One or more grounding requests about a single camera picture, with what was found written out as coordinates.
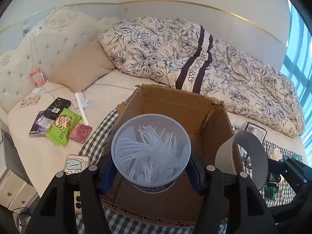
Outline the pink square packet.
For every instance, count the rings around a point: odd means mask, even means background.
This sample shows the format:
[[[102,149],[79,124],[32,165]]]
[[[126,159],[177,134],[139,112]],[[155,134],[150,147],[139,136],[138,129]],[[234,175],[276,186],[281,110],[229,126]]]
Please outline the pink square packet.
[[[91,126],[79,123],[74,127],[73,131],[69,135],[69,138],[83,144],[87,140],[91,131]]]

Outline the grey tape roll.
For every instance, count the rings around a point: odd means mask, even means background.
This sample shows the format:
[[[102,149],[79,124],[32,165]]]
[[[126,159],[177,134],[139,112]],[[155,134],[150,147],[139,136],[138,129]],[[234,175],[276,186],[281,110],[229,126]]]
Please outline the grey tape roll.
[[[258,190],[261,190],[268,177],[268,158],[266,152],[251,132],[242,130],[224,142],[215,156],[215,167],[223,173],[238,174],[243,170],[242,155],[237,148],[240,146],[250,158],[252,166],[252,180]]]

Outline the dark booklet packet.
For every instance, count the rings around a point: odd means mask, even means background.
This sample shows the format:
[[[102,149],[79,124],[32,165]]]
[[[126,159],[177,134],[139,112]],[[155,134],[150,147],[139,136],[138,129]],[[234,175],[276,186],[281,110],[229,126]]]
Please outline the dark booklet packet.
[[[45,137],[47,130],[53,123],[54,120],[45,117],[43,111],[39,111],[28,135],[31,138]]]

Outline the floral patterned duvet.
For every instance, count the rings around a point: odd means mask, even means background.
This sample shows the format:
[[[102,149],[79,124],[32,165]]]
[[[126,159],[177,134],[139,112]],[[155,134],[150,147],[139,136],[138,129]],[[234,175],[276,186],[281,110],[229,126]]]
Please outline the floral patterned duvet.
[[[98,36],[121,72],[215,98],[289,137],[305,119],[293,82],[187,19],[122,19]]]

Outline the clear cotton swab tub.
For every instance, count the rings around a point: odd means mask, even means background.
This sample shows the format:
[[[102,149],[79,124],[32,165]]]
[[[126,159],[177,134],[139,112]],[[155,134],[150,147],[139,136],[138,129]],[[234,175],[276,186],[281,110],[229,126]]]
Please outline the clear cotton swab tub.
[[[173,186],[191,156],[188,133],[174,119],[156,113],[135,116],[116,131],[112,160],[120,174],[145,193]]]

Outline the checkered green white cloth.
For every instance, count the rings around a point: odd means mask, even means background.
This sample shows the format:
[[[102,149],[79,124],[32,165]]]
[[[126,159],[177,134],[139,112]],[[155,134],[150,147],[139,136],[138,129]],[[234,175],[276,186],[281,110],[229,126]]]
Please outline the checkered green white cloth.
[[[117,110],[112,110],[94,131],[88,141],[83,145],[78,154],[82,156],[89,156],[92,163],[97,163],[104,152],[105,140],[107,139],[113,124],[117,120],[117,117]],[[280,150],[282,159],[284,160],[288,157],[293,157],[302,161],[302,156],[300,154],[296,154],[293,151],[282,148],[271,141],[264,140],[263,146],[266,151],[277,148]],[[295,192],[286,181],[281,181],[278,183],[277,187],[278,191],[275,199],[265,199],[265,202],[270,207],[287,204],[295,197]],[[125,217],[108,208],[104,208],[104,212],[112,233],[192,233],[192,228],[155,226],[145,224],[141,221],[134,220],[133,218]]]

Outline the green wet wipes pack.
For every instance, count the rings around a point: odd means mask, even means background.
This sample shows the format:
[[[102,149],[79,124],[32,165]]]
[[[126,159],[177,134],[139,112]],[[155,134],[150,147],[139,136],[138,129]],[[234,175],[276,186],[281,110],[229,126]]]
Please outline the green wet wipes pack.
[[[69,141],[69,135],[81,120],[81,116],[71,110],[64,108],[54,123],[45,133],[52,142],[65,147]]]

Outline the black framed tissue pack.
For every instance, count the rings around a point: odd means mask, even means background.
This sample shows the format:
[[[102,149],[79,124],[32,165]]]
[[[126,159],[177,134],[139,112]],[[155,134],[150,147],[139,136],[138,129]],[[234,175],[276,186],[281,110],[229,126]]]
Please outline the black framed tissue pack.
[[[250,121],[246,121],[245,123],[243,123],[239,127],[239,130],[245,130],[245,131],[252,133],[254,136],[256,136],[258,138],[258,140],[261,143],[264,142],[266,135],[267,135],[266,129],[264,129],[263,127],[255,124],[255,123],[251,123]]]

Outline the black small box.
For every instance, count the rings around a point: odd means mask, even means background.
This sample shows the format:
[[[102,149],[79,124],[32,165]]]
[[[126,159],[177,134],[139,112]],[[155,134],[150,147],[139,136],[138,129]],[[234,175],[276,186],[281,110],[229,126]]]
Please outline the black small box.
[[[56,120],[65,108],[69,108],[71,101],[58,97],[44,112],[44,117]]]

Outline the white tufted headboard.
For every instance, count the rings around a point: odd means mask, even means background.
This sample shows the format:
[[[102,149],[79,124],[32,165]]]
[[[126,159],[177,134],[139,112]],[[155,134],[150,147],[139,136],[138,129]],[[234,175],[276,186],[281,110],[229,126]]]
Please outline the white tufted headboard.
[[[1,108],[8,113],[35,87],[30,78],[39,68],[48,79],[57,64],[80,51],[115,22],[116,17],[95,19],[68,7],[53,9],[28,29],[14,50],[1,53]]]

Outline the floral phone case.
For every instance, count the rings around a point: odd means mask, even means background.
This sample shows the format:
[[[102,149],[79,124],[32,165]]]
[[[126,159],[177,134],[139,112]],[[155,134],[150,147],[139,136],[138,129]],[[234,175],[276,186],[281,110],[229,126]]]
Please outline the floral phone case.
[[[41,96],[38,94],[32,97],[27,97],[21,101],[20,108],[36,105],[39,103],[40,98]]]

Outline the white bedside drawer unit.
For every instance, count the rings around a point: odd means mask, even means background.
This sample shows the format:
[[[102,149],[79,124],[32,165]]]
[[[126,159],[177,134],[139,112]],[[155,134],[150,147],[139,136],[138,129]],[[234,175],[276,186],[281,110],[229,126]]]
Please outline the white bedside drawer unit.
[[[0,203],[12,212],[26,210],[38,197],[36,189],[10,170],[1,176]]]

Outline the beige pillow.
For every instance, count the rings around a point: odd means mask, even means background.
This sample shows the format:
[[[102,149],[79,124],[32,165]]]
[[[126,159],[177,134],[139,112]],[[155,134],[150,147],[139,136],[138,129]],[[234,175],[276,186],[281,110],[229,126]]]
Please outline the beige pillow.
[[[49,81],[83,92],[100,77],[115,69],[97,39],[75,50],[53,69]]]

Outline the beige fluffy ball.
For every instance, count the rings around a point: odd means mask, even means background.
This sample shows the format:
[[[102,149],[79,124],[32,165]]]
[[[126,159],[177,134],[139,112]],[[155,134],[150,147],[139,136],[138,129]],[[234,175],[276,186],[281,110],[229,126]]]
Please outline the beige fluffy ball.
[[[267,152],[268,158],[275,160],[275,161],[280,161],[282,159],[282,153],[280,149],[278,148],[271,148]]]

